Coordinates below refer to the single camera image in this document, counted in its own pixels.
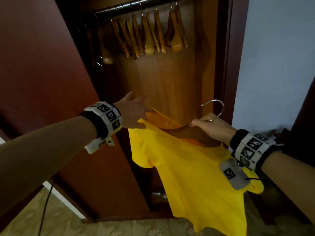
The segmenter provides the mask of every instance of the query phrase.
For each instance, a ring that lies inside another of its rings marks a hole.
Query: hand
[[[145,95],[131,100],[132,94],[133,92],[130,91],[122,100],[114,103],[114,106],[120,111],[123,117],[123,127],[145,129],[146,126],[137,121],[140,118],[146,120],[146,112],[153,112],[153,110],[143,105],[144,100],[147,98]]]
[[[194,119],[191,122],[190,126],[200,127],[210,137],[230,146],[231,139],[235,135],[236,129],[220,118],[216,118],[211,122],[207,122],[215,117],[216,117],[215,114],[209,113],[202,119]]]

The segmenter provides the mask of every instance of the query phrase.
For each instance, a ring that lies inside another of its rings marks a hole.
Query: closet rod
[[[93,14],[93,15],[101,14],[102,16],[106,15],[107,17],[114,17],[114,16],[117,16],[118,14],[121,15],[121,14],[128,13],[131,11],[138,11],[141,9],[141,6],[142,6],[142,10],[145,11],[146,5],[149,8],[149,7],[154,7],[155,4],[162,5],[162,4],[170,3],[170,1],[172,3],[172,6],[175,7],[176,5],[175,2],[179,0],[132,0],[130,2],[119,3],[115,6],[106,7],[104,9],[101,9],[101,10],[98,10],[89,14]]]

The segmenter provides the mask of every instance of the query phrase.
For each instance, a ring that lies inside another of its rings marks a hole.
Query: yellow t-shirt
[[[172,126],[178,125],[160,113],[147,114],[147,121],[140,119],[146,130],[129,129],[133,161],[157,168],[173,215],[189,219],[196,232],[212,227],[227,236],[245,236],[243,194],[260,194],[263,184],[252,180],[246,188],[235,190],[219,169],[219,163],[231,157],[228,150],[222,145],[196,146],[167,134],[158,128],[163,125],[156,121],[158,115]],[[243,170],[258,178],[255,172]]]

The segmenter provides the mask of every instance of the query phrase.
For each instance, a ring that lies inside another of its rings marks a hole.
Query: wrist tracker
[[[97,102],[81,113],[81,116],[89,119],[97,130],[97,137],[85,146],[89,154],[97,151],[103,144],[114,146],[112,135],[123,127],[123,118],[114,105],[107,102]]]
[[[238,161],[238,165],[260,170],[267,157],[272,152],[281,150],[283,144],[277,145],[265,135],[240,129],[231,139],[230,146],[233,149],[232,157]]]

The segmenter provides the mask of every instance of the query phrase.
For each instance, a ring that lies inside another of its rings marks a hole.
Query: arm
[[[236,129],[220,118],[206,122],[215,115],[194,119],[191,126],[203,129],[212,138],[230,146]],[[273,152],[261,170],[315,223],[315,168],[282,152]]]
[[[115,103],[126,128],[145,128],[145,97]],[[78,116],[35,130],[0,145],[0,216],[69,162],[97,136],[90,120]]]

